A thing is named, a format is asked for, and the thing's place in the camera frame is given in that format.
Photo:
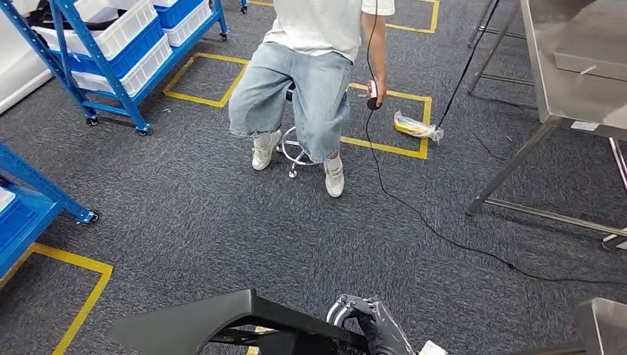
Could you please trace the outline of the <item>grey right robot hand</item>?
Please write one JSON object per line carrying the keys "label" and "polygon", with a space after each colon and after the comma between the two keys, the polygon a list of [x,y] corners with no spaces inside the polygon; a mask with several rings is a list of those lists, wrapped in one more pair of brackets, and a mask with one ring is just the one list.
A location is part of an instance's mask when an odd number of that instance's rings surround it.
{"label": "grey right robot hand", "polygon": [[340,294],[325,321],[344,328],[345,321],[352,318],[357,319],[370,354],[416,354],[405,332],[379,298]]}

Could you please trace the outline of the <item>person's left hand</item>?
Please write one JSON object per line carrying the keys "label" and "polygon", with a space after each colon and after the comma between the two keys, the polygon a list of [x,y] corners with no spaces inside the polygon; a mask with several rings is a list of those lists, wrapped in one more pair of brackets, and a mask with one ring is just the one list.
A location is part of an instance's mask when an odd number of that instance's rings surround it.
{"label": "person's left hand", "polygon": [[385,77],[375,77],[367,83],[367,107],[371,110],[378,110],[387,95],[387,84]]}

